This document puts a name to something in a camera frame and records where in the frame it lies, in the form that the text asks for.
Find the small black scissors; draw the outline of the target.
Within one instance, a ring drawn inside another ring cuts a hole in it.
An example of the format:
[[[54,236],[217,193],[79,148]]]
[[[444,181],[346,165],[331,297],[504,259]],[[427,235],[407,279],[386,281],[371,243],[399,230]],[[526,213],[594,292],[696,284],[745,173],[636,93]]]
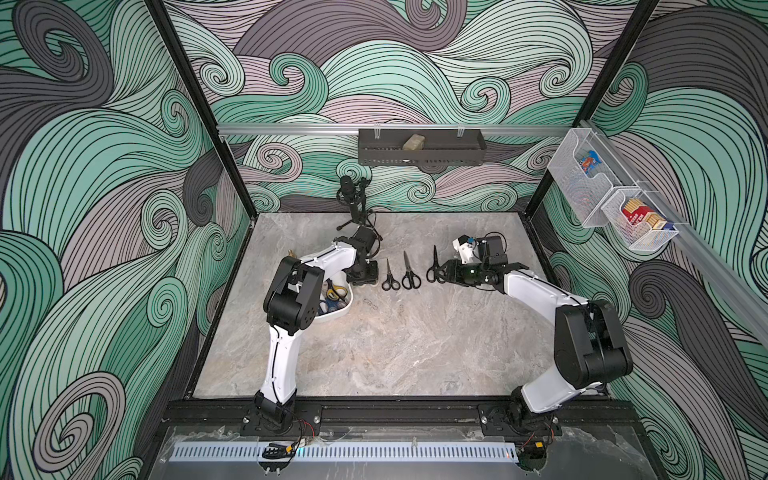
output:
[[[389,260],[386,260],[386,276],[381,284],[381,288],[384,291],[398,291],[401,289],[401,283],[394,278]]]

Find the white plastic storage box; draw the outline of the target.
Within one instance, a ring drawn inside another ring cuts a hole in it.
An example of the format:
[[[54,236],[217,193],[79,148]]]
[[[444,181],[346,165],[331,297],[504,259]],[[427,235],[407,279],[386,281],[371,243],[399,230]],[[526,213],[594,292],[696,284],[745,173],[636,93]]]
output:
[[[345,316],[354,300],[354,292],[345,273],[337,273],[325,280],[321,288],[318,322],[328,322]]]

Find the black medium scissors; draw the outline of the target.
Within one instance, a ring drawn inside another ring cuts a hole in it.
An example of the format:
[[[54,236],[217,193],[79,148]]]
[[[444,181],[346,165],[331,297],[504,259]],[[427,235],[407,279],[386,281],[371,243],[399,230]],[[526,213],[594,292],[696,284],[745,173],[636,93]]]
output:
[[[413,270],[408,253],[403,252],[405,273],[401,280],[401,286],[406,290],[419,289],[422,285],[422,279]]]

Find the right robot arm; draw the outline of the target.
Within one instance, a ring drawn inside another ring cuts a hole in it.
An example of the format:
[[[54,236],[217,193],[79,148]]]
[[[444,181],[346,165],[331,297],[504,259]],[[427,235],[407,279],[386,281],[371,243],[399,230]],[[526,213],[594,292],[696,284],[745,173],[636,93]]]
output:
[[[552,323],[553,365],[518,389],[525,409],[532,414],[557,410],[586,390],[633,370],[618,312],[609,301],[570,293],[520,263],[484,266],[450,260],[438,276],[466,287],[490,286]]]

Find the large black scissors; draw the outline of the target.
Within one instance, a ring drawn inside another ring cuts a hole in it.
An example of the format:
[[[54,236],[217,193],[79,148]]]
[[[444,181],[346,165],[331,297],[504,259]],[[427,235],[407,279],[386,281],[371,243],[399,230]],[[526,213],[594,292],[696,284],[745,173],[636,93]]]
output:
[[[426,271],[426,280],[429,283],[439,283],[439,284],[444,284],[447,282],[446,271],[444,266],[439,261],[436,245],[433,246],[432,264]]]

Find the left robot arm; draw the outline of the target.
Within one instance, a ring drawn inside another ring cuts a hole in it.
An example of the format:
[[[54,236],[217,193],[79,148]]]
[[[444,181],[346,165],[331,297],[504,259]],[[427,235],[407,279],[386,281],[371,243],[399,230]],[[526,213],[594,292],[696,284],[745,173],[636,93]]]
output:
[[[318,317],[345,315],[354,300],[353,285],[376,282],[378,265],[369,259],[370,250],[363,242],[340,237],[320,252],[281,259],[263,303],[270,347],[265,379],[254,399],[262,416],[276,424],[290,420],[302,335]]]

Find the yellow handled scissors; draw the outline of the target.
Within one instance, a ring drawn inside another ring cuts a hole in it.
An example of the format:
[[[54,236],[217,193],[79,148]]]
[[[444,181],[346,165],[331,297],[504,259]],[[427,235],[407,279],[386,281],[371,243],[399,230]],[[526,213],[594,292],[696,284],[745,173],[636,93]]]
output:
[[[326,299],[345,301],[348,294],[349,290],[345,286],[336,284],[332,279],[326,280]]]

